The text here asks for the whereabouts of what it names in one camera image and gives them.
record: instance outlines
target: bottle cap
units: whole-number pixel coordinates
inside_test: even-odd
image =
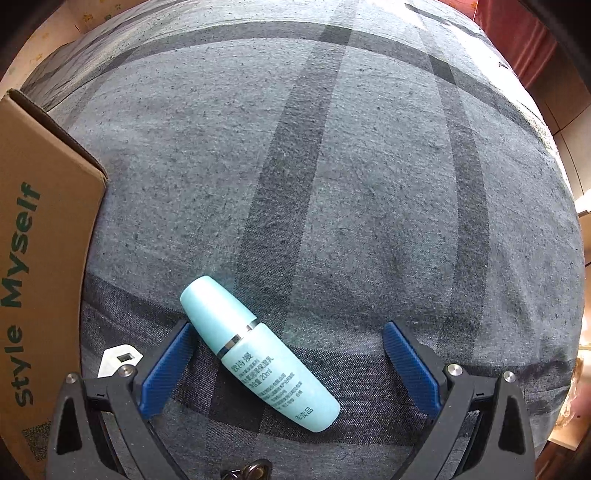
[[[250,310],[208,276],[194,280],[180,300],[198,334],[218,358],[258,324]]]

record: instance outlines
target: cosmetic bottle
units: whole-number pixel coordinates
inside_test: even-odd
[[[290,420],[321,432],[340,405],[279,338],[214,279],[200,277],[180,297],[183,309],[224,367]]]

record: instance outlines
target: silver bottle band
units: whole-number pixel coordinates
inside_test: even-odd
[[[242,332],[237,333],[236,335],[234,335],[232,337],[232,339],[226,343],[226,345],[224,345],[222,347],[222,349],[217,353],[216,357],[218,357],[220,360],[222,359],[222,357],[224,355],[226,355],[226,353],[228,353],[230,351],[230,348],[232,348],[234,345],[236,345],[240,340],[242,340],[247,334],[248,332],[250,332],[254,327],[256,327],[260,322],[257,319],[254,319],[251,323],[249,323],[248,325],[246,325],[244,327],[244,330]]]

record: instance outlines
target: metal screw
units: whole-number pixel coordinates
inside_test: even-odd
[[[117,370],[117,373],[120,377],[128,377],[135,372],[135,367],[133,365],[121,365]]]
[[[452,377],[459,377],[460,375],[462,375],[464,373],[464,369],[462,368],[461,365],[458,365],[458,364],[449,364],[447,366],[447,372]]]
[[[76,383],[78,382],[78,374],[71,373],[66,375],[66,383]]]
[[[503,378],[507,383],[513,383],[515,380],[517,380],[517,376],[508,370],[503,373]]]

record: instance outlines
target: gray fabric surface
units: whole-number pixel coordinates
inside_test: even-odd
[[[110,346],[149,351],[209,274],[342,405],[312,434],[200,345],[154,421],[190,478],[260,457],[276,479],[390,478],[426,420],[382,350],[393,318],[470,373],[515,371],[543,446],[577,351],[579,225],[539,110],[462,14],[152,0],[56,51],[23,90],[110,176],[85,375]]]

